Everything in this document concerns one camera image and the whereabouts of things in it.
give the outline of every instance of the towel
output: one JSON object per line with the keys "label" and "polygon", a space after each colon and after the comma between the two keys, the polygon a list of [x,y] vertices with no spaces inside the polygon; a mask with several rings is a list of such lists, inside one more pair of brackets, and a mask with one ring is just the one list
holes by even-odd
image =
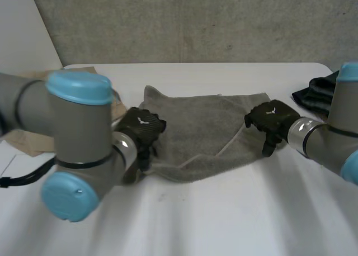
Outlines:
{"label": "towel", "polygon": [[153,145],[148,173],[193,182],[262,158],[265,134],[247,129],[244,116],[269,100],[265,93],[171,98],[146,86],[140,108],[167,121]]}
{"label": "towel", "polygon": [[327,118],[331,109],[338,74],[339,71],[336,71],[329,76],[312,79],[308,88],[292,94],[294,101],[307,110]]}

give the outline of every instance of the black cable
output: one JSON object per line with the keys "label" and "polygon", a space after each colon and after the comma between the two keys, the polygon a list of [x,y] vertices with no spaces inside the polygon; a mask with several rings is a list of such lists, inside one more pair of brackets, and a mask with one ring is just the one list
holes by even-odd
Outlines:
{"label": "black cable", "polygon": [[51,158],[38,169],[33,172],[18,178],[2,177],[0,178],[0,187],[7,188],[9,186],[23,186],[37,182],[43,175],[45,175],[52,166],[55,165],[55,158]]}

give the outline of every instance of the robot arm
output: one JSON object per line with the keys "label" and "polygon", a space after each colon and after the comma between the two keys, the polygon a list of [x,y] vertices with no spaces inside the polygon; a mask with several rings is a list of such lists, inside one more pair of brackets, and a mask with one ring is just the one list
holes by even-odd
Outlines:
{"label": "robot arm", "polygon": [[255,107],[246,117],[266,133],[263,155],[270,156],[282,139],[345,180],[358,184],[358,63],[344,64],[337,78],[327,123],[299,114],[273,100]]}
{"label": "robot arm", "polygon": [[48,82],[0,74],[0,84],[0,136],[23,129],[54,137],[51,162],[58,166],[41,198],[63,220],[85,219],[129,168],[145,170],[166,127],[157,115],[131,108],[112,129],[111,83],[98,74],[54,72]]}

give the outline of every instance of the white table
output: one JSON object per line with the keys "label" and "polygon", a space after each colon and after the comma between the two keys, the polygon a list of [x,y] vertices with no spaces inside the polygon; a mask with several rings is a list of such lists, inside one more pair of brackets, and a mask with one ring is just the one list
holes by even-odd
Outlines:
{"label": "white table", "polygon": [[[150,84],[174,97],[267,92],[298,109],[290,94],[331,73],[316,63],[94,66],[127,106],[137,106]],[[14,154],[5,176],[28,173],[51,156],[30,158],[3,141],[0,168]],[[42,181],[0,189],[1,256],[358,255],[358,187],[289,147],[203,181],[150,176],[116,187],[76,224],[47,212]]]}

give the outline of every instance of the black strap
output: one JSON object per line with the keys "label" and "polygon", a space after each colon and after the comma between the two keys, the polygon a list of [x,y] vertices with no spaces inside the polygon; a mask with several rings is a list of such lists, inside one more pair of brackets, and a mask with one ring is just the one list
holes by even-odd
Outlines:
{"label": "black strap", "polygon": [[26,83],[23,87],[21,87],[21,89],[17,95],[16,101],[15,101],[15,107],[14,107],[15,120],[18,123],[18,125],[20,126],[20,128],[22,128],[22,129],[24,129],[24,126],[21,122],[20,114],[18,113],[18,107],[20,105],[21,98],[22,98],[22,95],[25,92],[25,90],[27,90],[28,87],[30,87],[31,85],[33,85],[34,83],[37,83],[37,82],[42,82],[42,81],[41,80],[33,80],[33,81]]}
{"label": "black strap", "polygon": [[0,136],[5,135],[6,133],[7,133],[7,129],[5,127],[5,120],[0,111]]}
{"label": "black strap", "polygon": [[112,156],[113,156],[113,153],[110,153],[109,155],[107,155],[106,157],[103,157],[100,160],[93,161],[93,162],[87,162],[87,163],[68,163],[68,162],[62,161],[58,158],[55,159],[55,162],[57,165],[60,165],[61,167],[64,167],[64,168],[85,169],[85,168],[93,168],[93,167],[98,167],[99,165],[103,165],[105,162],[110,160],[112,158]]}
{"label": "black strap", "polygon": [[333,126],[328,125],[328,130],[331,131],[331,132],[343,135],[343,136],[352,137],[352,138],[358,138],[358,133],[351,132],[351,131],[346,131],[346,130],[341,130],[341,129],[338,129],[338,128],[333,127]]}
{"label": "black strap", "polygon": [[37,182],[45,175],[55,164],[55,158],[51,158],[35,171],[18,178],[2,177],[0,178],[0,188],[8,188],[9,186],[23,186]]}
{"label": "black strap", "polygon": [[303,143],[302,143],[302,149],[303,149],[303,153],[304,155],[307,155],[307,152],[306,152],[306,146],[307,146],[307,141],[309,139],[309,137],[311,136],[311,134],[319,127],[323,126],[324,124],[319,124],[315,127],[313,127],[308,133],[307,135],[305,135],[304,139],[303,139]]}

